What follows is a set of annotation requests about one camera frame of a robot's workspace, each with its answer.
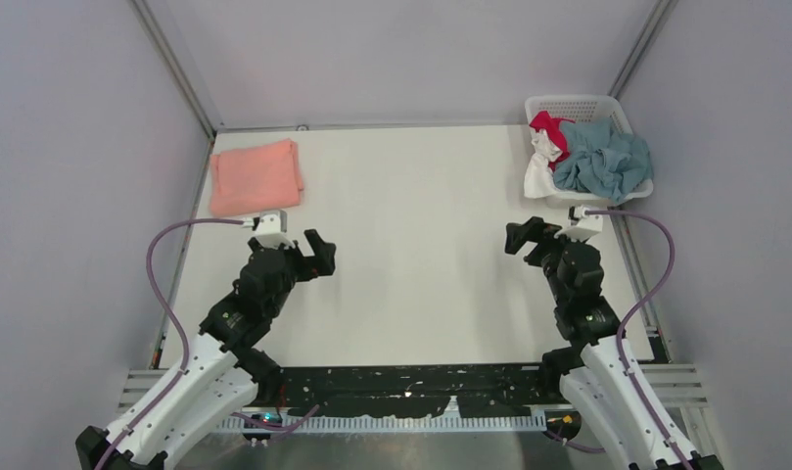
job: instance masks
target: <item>white plastic basket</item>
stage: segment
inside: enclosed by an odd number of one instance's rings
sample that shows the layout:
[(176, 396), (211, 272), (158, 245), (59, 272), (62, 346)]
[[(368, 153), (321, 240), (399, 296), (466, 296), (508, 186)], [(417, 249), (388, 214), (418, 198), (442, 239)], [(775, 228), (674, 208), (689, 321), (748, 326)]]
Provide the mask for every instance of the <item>white plastic basket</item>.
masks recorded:
[[(627, 121), (621, 104), (611, 96), (602, 95), (545, 95), (532, 96), (526, 100), (526, 117), (528, 122), (540, 111), (548, 111), (553, 118), (572, 119), (577, 122), (592, 122), (604, 118), (611, 118), (615, 127), (623, 133), (631, 134), (631, 126)], [(532, 138), (536, 131), (531, 129)], [(631, 199), (645, 198), (652, 194), (654, 188), (651, 179), (640, 183), (634, 191), (629, 193), (620, 203)], [(614, 201), (591, 193), (578, 193), (576, 191), (560, 191), (545, 198), (545, 203), (552, 208), (567, 208), (578, 204), (598, 207), (616, 206)]]

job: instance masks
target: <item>orange towel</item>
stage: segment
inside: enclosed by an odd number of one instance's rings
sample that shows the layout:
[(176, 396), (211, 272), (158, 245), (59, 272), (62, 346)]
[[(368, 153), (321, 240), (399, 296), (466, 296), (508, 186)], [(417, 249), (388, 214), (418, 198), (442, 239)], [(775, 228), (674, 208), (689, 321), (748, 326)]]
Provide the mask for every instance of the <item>orange towel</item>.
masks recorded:
[(211, 155), (213, 192), (209, 204), (216, 217), (282, 209), (301, 203), (303, 181), (298, 144), (286, 139), (262, 147)]

